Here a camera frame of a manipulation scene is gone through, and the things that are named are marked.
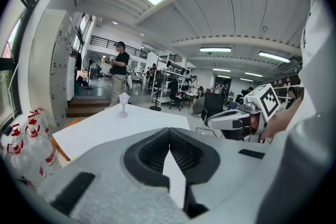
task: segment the person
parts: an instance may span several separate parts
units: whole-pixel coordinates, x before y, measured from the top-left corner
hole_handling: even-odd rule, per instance
[[[156,64],[153,63],[153,66],[149,70],[149,83],[148,83],[148,89],[152,86],[153,80],[154,80],[154,75],[156,71]]]
[[[95,68],[94,68],[94,74],[93,77],[99,78],[99,65],[96,64]]]
[[[289,109],[290,106],[296,101],[297,97],[296,97],[296,91],[294,87],[289,87],[288,89],[288,97],[290,98],[290,100],[288,101],[288,104],[286,106],[286,109]]]
[[[119,95],[122,94],[123,82],[126,78],[126,66],[130,56],[125,51],[125,43],[120,41],[116,44],[116,51],[119,52],[116,59],[112,61],[112,97],[110,108],[119,104]]]
[[[326,0],[311,0],[310,12],[307,14],[306,25],[301,37],[303,69],[331,37],[336,38],[335,23],[332,11]],[[289,109],[277,112],[267,124],[261,139],[274,137],[280,131],[291,129],[297,122],[309,118],[316,113],[308,92],[302,91],[301,96],[293,102]],[[259,118],[251,117],[251,128],[258,128]]]
[[[197,93],[198,94],[198,89],[200,88],[197,76],[193,77],[193,81],[191,83],[191,92],[192,93]]]
[[[214,93],[219,93],[219,88],[220,88],[219,82],[218,82],[218,81],[216,81],[216,82],[215,82],[215,89],[214,89]]]
[[[149,79],[149,67],[147,67],[147,72],[146,72],[146,80]]]

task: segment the window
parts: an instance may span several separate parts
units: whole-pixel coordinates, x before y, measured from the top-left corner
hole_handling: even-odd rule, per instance
[[[16,23],[11,35],[9,36],[9,39],[8,39],[7,44],[5,46],[4,53],[2,55],[3,58],[13,58],[13,54],[12,54],[12,50],[14,50],[13,43],[14,43],[14,39],[15,39],[16,34],[17,34],[17,30],[20,27],[20,23],[21,23],[21,18]]]
[[[8,93],[8,87],[12,78],[11,70],[0,71],[0,122],[4,122],[12,114],[13,95]]]
[[[76,50],[79,50],[79,45],[80,45],[79,38],[78,38],[78,36],[76,36],[75,42],[74,42],[74,48]]]
[[[20,46],[38,0],[9,0],[0,20],[0,129],[21,114],[15,72]]]

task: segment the plastic bottle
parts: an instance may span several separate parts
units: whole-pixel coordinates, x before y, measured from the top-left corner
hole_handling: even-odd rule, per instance
[[[21,145],[21,141],[24,141],[25,145],[29,144],[27,136],[21,133],[20,125],[18,123],[12,126],[11,136],[13,137],[13,143]]]
[[[12,153],[10,157],[10,165],[14,169],[16,175],[20,175],[20,179],[24,179],[33,187],[37,187],[46,177],[45,170],[41,166],[39,159],[30,150],[24,146],[22,140],[20,144],[13,143],[7,145],[7,152]]]
[[[42,166],[47,171],[47,175],[51,175],[56,170],[60,169],[60,164],[55,155],[55,148],[47,137],[38,133],[40,131],[40,126],[36,130],[34,125],[29,125],[26,127],[25,131],[29,138],[29,146],[38,156]]]
[[[45,132],[45,129],[43,128],[43,126],[40,123],[40,121],[36,120],[36,116],[35,115],[28,116],[28,126],[34,126],[35,130],[38,130],[38,134],[40,134],[41,136],[44,136],[45,138],[48,138],[48,135]]]
[[[46,131],[46,134],[48,135],[49,134],[49,124],[48,124],[46,115],[43,112],[43,109],[41,109],[41,108],[35,109],[34,110],[34,115],[35,115],[35,118],[36,118],[38,124],[40,124],[43,127],[43,129]]]

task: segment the human arm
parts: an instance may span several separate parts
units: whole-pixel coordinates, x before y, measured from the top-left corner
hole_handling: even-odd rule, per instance
[[[266,130],[261,134],[261,139],[273,138],[278,132],[284,131],[299,108],[303,97],[299,97],[287,110],[282,110],[274,114],[268,121]]]
[[[118,61],[113,61],[112,63],[114,66],[117,66],[117,67],[125,67],[126,64],[124,62],[118,62]]]

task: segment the stairs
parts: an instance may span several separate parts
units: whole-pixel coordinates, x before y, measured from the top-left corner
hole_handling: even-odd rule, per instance
[[[90,117],[103,111],[111,103],[111,99],[71,100],[67,118]]]

